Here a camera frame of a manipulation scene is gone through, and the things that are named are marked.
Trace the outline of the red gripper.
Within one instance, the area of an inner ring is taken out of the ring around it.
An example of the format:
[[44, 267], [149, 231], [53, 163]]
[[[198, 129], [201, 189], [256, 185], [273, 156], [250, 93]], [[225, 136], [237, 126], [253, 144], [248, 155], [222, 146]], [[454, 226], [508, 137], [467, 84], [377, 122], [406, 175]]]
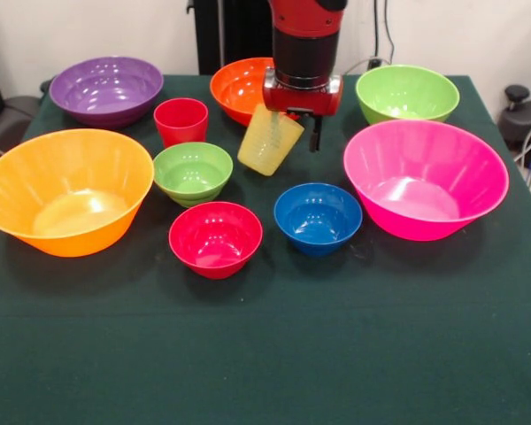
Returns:
[[331, 75], [327, 84], [316, 89], [295, 89], [277, 81], [273, 68], [267, 68], [262, 86], [265, 107], [271, 111], [270, 133], [280, 135], [284, 112], [313, 115], [310, 152], [319, 151], [322, 117], [335, 115], [342, 99], [343, 77]]

